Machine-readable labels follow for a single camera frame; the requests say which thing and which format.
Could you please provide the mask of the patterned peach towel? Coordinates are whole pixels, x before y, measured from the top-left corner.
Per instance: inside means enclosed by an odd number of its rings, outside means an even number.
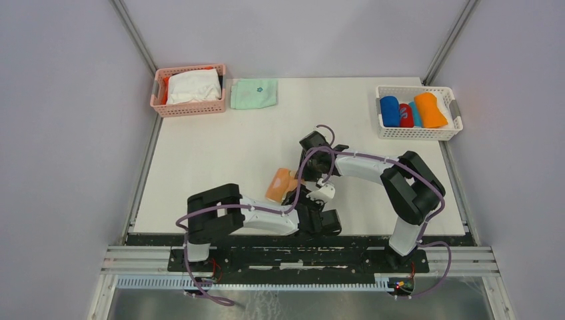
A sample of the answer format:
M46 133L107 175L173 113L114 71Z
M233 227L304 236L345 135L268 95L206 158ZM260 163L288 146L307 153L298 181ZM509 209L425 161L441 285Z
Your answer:
M269 201L282 203L286 195L297 188L298 179L296 177L296 171L279 168L267 188L265 197Z

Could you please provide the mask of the blue microfiber towel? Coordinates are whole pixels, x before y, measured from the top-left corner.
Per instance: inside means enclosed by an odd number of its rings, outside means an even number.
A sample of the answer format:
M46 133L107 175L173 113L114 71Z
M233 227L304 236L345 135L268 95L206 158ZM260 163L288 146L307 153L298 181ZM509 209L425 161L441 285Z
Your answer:
M379 100L382 122L385 127L400 127L400 107L394 96L384 96Z

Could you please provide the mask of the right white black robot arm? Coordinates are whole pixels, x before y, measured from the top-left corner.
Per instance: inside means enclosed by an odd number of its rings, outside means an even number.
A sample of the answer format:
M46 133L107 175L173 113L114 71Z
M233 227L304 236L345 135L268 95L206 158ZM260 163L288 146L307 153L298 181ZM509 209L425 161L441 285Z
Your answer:
M299 176L306 181L355 177L384 187L398 216L384 261L391 271L404 271L430 220L445 208L445 188L421 156L407 151L399 157L384 157L346 145L331 147L318 131L302 138L300 146Z

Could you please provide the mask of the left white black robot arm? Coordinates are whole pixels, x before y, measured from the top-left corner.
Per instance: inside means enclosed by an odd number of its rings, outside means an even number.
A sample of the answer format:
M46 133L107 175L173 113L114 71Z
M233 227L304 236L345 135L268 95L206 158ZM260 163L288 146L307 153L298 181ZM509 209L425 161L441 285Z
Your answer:
M187 214L177 220L185 229L184 262L202 271L210 260L210 247L242 228L270 231L280 236L337 236L342 226L337 210L325 210L328 199L301 183L281 204L251 199L235 183L191 195Z

